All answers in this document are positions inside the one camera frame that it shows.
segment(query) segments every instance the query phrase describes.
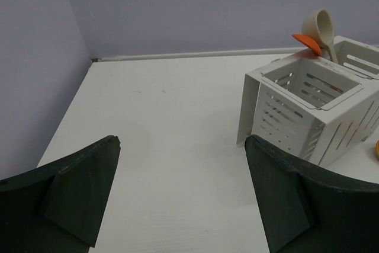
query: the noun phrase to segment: white plastic dish rack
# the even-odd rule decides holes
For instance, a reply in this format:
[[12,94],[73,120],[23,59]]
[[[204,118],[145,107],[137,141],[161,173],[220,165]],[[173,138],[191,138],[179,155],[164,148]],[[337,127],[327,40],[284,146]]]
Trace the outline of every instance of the white plastic dish rack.
[[379,125],[379,49],[335,37],[340,65],[310,50],[245,76],[237,144],[257,134],[326,167]]

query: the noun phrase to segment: white baseboard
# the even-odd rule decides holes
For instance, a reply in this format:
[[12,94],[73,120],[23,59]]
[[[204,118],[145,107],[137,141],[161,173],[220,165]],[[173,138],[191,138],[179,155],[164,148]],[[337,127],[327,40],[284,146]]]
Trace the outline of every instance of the white baseboard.
[[167,53],[163,55],[141,55],[141,56],[114,56],[98,59],[99,62],[116,62],[121,60],[144,60],[144,59],[180,59],[186,57],[207,57],[207,56],[249,56],[249,55],[272,55],[281,53],[297,53],[303,47],[285,47],[280,49],[255,49],[255,50],[226,50],[222,52],[202,52],[202,53]]

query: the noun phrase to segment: lavender wall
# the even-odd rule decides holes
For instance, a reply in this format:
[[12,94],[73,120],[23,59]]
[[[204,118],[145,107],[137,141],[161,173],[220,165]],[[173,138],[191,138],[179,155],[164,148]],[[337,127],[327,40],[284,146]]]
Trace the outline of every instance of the lavender wall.
[[379,43],[379,0],[70,0],[91,57],[297,46],[328,8],[337,34]]
[[0,179],[34,168],[90,61],[69,0],[0,0]]

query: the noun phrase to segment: white table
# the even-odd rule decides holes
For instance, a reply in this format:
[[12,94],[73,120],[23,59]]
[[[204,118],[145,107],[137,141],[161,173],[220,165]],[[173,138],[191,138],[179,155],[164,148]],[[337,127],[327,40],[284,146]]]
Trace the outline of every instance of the white table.
[[[108,134],[120,138],[117,172],[91,253],[268,252],[236,135],[245,73],[283,56],[92,65],[39,164]],[[378,134],[330,169],[379,182],[372,151]]]

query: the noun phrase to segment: orange object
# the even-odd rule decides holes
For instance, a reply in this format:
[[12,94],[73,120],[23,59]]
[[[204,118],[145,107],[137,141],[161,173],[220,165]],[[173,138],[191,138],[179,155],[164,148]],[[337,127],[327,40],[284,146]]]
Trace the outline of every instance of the orange object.
[[375,146],[376,150],[377,150],[377,155],[379,157],[379,141],[377,142],[377,145]]
[[311,37],[302,34],[293,34],[292,36],[300,43],[311,49],[316,55],[321,56],[322,52],[319,44],[317,44]]

